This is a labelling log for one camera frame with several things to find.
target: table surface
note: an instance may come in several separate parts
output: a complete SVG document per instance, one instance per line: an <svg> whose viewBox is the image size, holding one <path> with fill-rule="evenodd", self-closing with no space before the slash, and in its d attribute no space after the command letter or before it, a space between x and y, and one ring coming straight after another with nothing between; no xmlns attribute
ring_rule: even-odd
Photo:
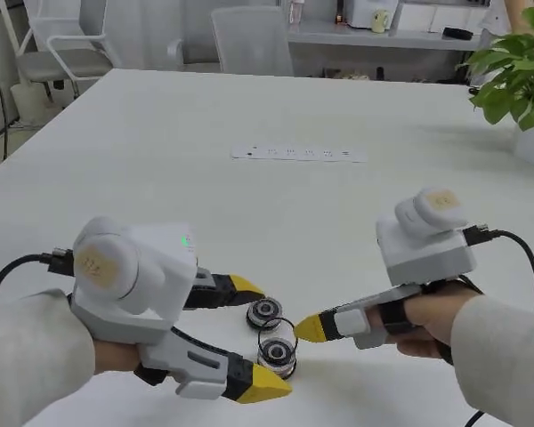
<svg viewBox="0 0 534 427"><path fill-rule="evenodd" d="M440 51L475 51L479 45L479 36L473 36L471 40L457 40L444 37L441 33L397 29L377 34L369 29L351 28L324 20L304 20L299 25L291 25L287 37L290 43L346 44Z"/></svg>
<svg viewBox="0 0 534 427"><path fill-rule="evenodd" d="M71 246L93 216L124 223L189 221L202 266L237 272L298 321L386 289L375 221L422 186L447 186L472 222L513 230L534 249L534 166L510 154L512 123L488 126L464 87L114 70L0 166L0 269ZM245 143L363 148L366 164L232 160ZM530 309L523 253L479 247L472 278ZM16 270L0 302L71 280ZM189 312L186 332L256 352L245 308ZM174 382L94 378L30 427L461 426L473 411L452 369L384 346L302 343L294 393L238 406L184 400ZM488 418L483 426L502 425Z"/></svg>

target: white sleeve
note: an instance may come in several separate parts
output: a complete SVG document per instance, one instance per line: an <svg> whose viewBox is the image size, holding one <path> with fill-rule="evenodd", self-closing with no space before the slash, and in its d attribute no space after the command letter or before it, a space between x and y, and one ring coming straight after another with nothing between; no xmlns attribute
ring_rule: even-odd
<svg viewBox="0 0 534 427"><path fill-rule="evenodd" d="M0 427L19 427L93 375L93 340L60 291L0 305Z"/></svg>
<svg viewBox="0 0 534 427"><path fill-rule="evenodd" d="M457 314L451 333L466 401L514 427L534 427L534 314L487 296Z"/></svg>

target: hand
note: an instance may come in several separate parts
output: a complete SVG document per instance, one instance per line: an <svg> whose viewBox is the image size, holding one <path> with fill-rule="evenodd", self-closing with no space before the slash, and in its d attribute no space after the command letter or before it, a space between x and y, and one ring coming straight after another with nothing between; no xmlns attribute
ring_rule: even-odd
<svg viewBox="0 0 534 427"><path fill-rule="evenodd" d="M475 296L475 291L458 283L449 285L437 294L421 295L405 301L408 320L417 326L409 334L389 336L388 343L396 343L405 355L440 359L435 340L450 345L453 322L463 306ZM382 326L377 308L367 311L370 326Z"/></svg>
<svg viewBox="0 0 534 427"><path fill-rule="evenodd" d="M134 345L93 341L95 347L95 374L107 371L131 372L141 363Z"/></svg>

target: power strip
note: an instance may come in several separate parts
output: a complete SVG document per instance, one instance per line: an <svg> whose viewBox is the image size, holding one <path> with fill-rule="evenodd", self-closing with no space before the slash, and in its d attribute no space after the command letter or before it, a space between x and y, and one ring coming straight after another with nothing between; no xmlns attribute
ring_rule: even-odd
<svg viewBox="0 0 534 427"><path fill-rule="evenodd" d="M303 162L366 163L366 153L356 149L321 149L272 145L241 145L231 149L233 158L297 160Z"/></svg>

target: cup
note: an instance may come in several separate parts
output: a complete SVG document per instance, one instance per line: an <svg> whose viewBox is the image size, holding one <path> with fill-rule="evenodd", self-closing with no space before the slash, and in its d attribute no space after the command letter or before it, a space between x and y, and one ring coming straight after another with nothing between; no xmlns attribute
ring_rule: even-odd
<svg viewBox="0 0 534 427"><path fill-rule="evenodd" d="M374 33L384 33L390 23L390 13L386 9L378 9L372 16L372 26L370 29Z"/></svg>

